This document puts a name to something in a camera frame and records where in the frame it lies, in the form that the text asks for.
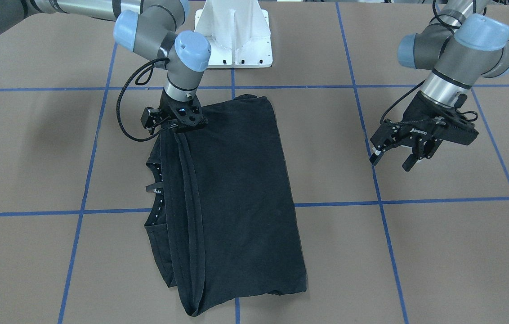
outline black cloth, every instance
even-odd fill
[[[203,113],[203,129],[163,131],[147,162],[164,185],[145,224],[163,279],[190,316],[235,297],[306,291],[271,103],[247,94]]]

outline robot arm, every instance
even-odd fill
[[[151,134],[166,121],[181,130],[206,124],[196,90],[209,65],[210,44],[193,31],[175,33],[188,17],[188,0],[0,0],[0,34],[37,13],[116,20],[113,35],[119,45],[168,71],[160,106],[147,107],[141,119]],[[121,125],[120,111],[117,117]]]
[[[485,6],[483,0],[476,2],[477,10]],[[509,72],[509,26],[471,14],[469,7],[473,7],[472,1],[456,0],[438,15],[442,22],[435,17],[423,33],[401,41],[401,64],[429,69],[431,73],[419,84],[421,89],[402,121],[384,119],[398,101],[384,113],[380,127],[371,137],[373,165],[388,150],[407,146],[412,153],[402,167],[410,171],[419,160],[431,158],[442,141],[469,145],[478,136],[472,123],[476,119],[468,119],[467,113],[458,109],[480,76],[496,77]]]

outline silver arm segment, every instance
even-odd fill
[[[210,45],[192,31],[177,35],[189,14],[188,0],[0,0],[0,35],[37,13],[73,13],[117,21],[117,43],[168,70],[167,94],[177,101],[195,97],[209,57]]]

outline gray floor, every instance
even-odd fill
[[[113,47],[110,22],[43,15],[0,37],[0,324],[509,323],[509,76],[474,88],[472,145],[443,144],[409,173],[396,149],[373,169],[365,136],[428,74],[395,52],[430,5],[262,6],[273,67],[209,70],[198,94],[273,103],[308,292],[185,315],[143,229],[152,143],[128,140],[113,115],[144,60]],[[509,24],[509,6],[489,16]],[[127,91],[133,133],[162,82]]]

